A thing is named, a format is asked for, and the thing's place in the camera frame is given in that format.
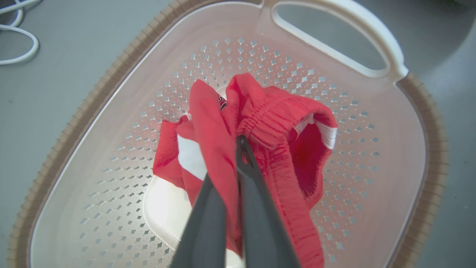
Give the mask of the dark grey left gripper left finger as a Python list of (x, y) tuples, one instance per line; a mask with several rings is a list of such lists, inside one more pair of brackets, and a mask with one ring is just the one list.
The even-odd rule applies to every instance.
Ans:
[(226, 207), (206, 175), (170, 268), (225, 268)]

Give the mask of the red garment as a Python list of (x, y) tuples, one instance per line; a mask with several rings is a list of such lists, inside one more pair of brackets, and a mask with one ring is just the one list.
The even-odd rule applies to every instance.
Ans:
[(243, 135), (302, 268), (324, 268), (310, 211), (323, 195), (322, 172), (337, 128), (326, 105), (275, 86), (261, 87), (249, 73), (232, 78), (226, 98), (197, 80), (188, 115), (162, 122), (152, 170), (184, 189), (192, 205), (209, 175), (227, 210), (226, 246), (241, 255), (236, 138)]

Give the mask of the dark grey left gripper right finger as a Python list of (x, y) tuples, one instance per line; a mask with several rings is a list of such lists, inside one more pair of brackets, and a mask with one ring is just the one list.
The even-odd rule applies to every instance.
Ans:
[(246, 268), (300, 268), (248, 140), (239, 136), (236, 144)]

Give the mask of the white perforated laundry basket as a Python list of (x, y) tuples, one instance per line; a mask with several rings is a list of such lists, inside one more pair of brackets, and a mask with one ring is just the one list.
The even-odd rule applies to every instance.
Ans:
[(152, 173), (161, 123), (197, 79), (249, 72), (338, 121), (311, 209), (325, 268), (415, 268), (449, 173), (437, 105), (354, 0), (174, 0), (78, 108), (25, 197), (7, 268), (167, 268), (191, 211)]

